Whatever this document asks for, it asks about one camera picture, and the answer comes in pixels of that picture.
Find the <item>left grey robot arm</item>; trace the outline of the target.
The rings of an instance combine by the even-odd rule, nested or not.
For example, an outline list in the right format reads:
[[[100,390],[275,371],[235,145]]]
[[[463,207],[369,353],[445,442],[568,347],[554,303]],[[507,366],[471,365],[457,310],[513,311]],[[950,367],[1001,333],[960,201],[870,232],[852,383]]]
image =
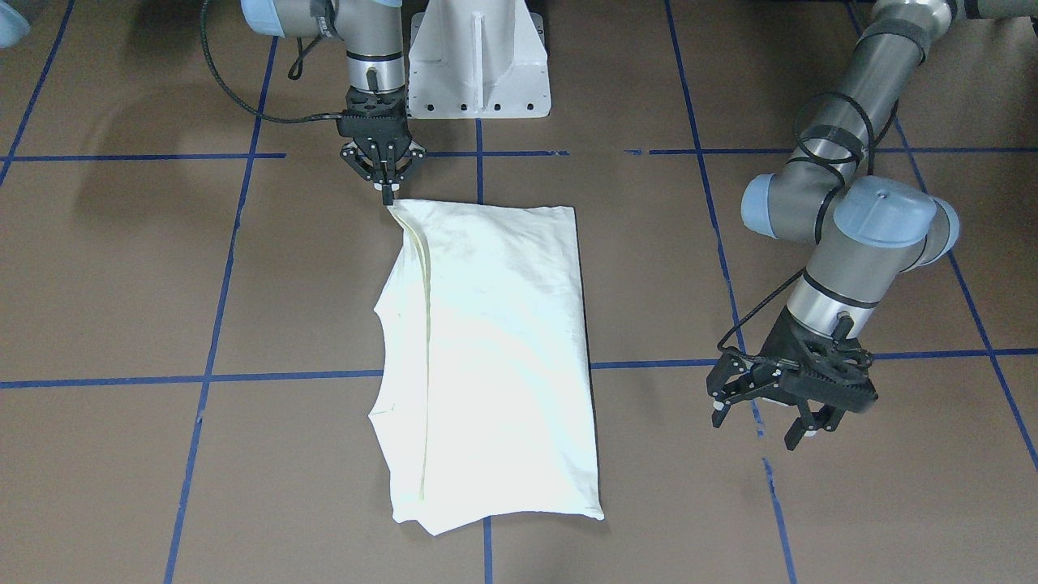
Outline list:
[[[794,148],[776,174],[760,174],[740,204],[743,225],[811,243],[804,268],[783,282],[789,299],[756,354],[718,341],[706,377],[713,427],[736,404],[763,399],[797,411],[783,437],[793,450],[845,414],[877,402],[873,356],[861,332],[894,279],[937,262],[961,232],[945,200],[875,173],[875,148],[899,98],[931,49],[964,19],[1036,17],[1034,1],[877,1],[834,90],[805,104]]]

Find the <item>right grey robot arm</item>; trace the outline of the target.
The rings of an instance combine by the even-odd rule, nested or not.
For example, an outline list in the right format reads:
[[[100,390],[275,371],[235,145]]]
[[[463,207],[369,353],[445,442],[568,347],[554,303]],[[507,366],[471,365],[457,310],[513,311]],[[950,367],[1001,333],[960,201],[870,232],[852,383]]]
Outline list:
[[[385,206],[425,159],[408,127],[401,1],[242,1],[246,23],[271,37],[342,41],[350,86],[334,121],[342,159],[381,193]]]

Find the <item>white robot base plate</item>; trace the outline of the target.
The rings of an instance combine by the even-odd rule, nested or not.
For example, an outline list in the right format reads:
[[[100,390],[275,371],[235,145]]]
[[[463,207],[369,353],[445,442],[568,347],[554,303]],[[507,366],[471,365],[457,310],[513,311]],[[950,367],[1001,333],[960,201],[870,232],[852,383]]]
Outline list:
[[[430,1],[411,16],[411,118],[545,118],[552,107],[542,16],[525,1]]]

